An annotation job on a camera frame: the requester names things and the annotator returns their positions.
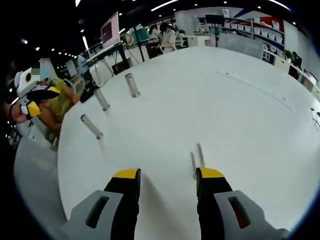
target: potted plant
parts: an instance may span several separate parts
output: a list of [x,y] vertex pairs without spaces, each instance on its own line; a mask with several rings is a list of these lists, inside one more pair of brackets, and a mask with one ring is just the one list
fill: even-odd
[[183,30],[183,29],[179,29],[178,32],[179,32],[182,36],[184,36],[184,35],[186,34],[185,30]]
[[285,59],[291,63],[293,62],[294,60],[296,60],[296,56],[292,53],[292,51],[288,50],[288,49],[285,49],[283,50],[283,55],[285,56]]

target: metal pin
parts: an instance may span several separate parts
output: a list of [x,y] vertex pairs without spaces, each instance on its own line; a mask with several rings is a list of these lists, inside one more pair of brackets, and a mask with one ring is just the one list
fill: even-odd
[[197,179],[197,165],[195,160],[195,155],[191,152],[192,166],[193,166],[193,179]]
[[104,95],[102,94],[102,92],[100,91],[99,88],[94,91],[94,95],[95,95],[96,99],[98,100],[98,102],[100,103],[102,110],[107,111],[110,108],[110,105],[109,105],[109,103],[107,103]]
[[138,88],[137,88],[137,85],[136,85],[134,76],[133,76],[131,73],[128,73],[128,74],[125,75],[124,77],[125,77],[126,83],[127,83],[128,86],[129,86],[131,96],[132,96],[133,98],[138,97],[138,96],[140,95],[140,92],[139,92],[139,90],[138,90]]
[[198,149],[199,149],[199,155],[200,155],[200,160],[201,160],[201,165],[203,168],[206,167],[205,165],[205,158],[204,158],[204,153],[202,152],[202,147],[201,147],[201,144],[198,143]]
[[83,114],[80,117],[81,121],[88,127],[88,129],[96,136],[97,139],[102,139],[104,134],[93,124],[93,122]]

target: white table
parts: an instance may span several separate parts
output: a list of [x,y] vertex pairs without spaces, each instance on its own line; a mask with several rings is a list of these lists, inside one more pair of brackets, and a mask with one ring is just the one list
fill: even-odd
[[[138,98],[130,96],[127,73],[135,78]],[[320,129],[310,108],[320,111],[320,103],[288,74],[242,53],[189,47],[130,68],[101,90],[108,111],[92,97],[63,120],[58,178],[68,219],[117,171],[139,167],[135,238],[200,239],[190,156],[198,142],[206,167],[221,171],[234,190],[260,205],[275,228],[292,230],[307,210],[320,176]],[[103,139],[80,121],[82,114]]]

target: monitor screen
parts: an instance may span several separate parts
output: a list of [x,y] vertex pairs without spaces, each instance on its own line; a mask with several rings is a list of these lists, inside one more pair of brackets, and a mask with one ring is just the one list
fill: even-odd
[[107,48],[120,41],[119,18],[116,12],[101,28],[101,40],[103,48]]

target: black ceiling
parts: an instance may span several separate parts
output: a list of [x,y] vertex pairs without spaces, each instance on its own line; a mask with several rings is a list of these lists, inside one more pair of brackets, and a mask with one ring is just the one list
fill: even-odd
[[[299,3],[292,0],[278,2],[290,7],[293,12],[267,0],[227,0],[227,4],[223,3],[224,0],[179,0],[151,12],[152,8],[168,1],[81,0],[76,7],[75,0],[10,0],[5,7],[2,3],[2,11],[6,9],[2,14],[8,15],[4,19],[6,55],[16,61],[18,70],[29,67],[41,57],[50,57],[54,63],[63,64],[70,57],[58,55],[58,52],[77,55],[85,49],[82,36],[87,38],[89,46],[99,42],[101,26],[116,11],[122,13],[119,17],[120,29],[128,29],[137,23],[152,23],[160,19],[159,15],[162,15],[161,18],[173,16],[173,9],[179,11],[217,6],[259,10],[288,22],[300,23],[300,29],[303,23],[311,33],[316,33],[316,23],[319,22],[311,20],[314,8],[305,5],[305,1]],[[21,43],[21,39],[26,39],[28,44]]]

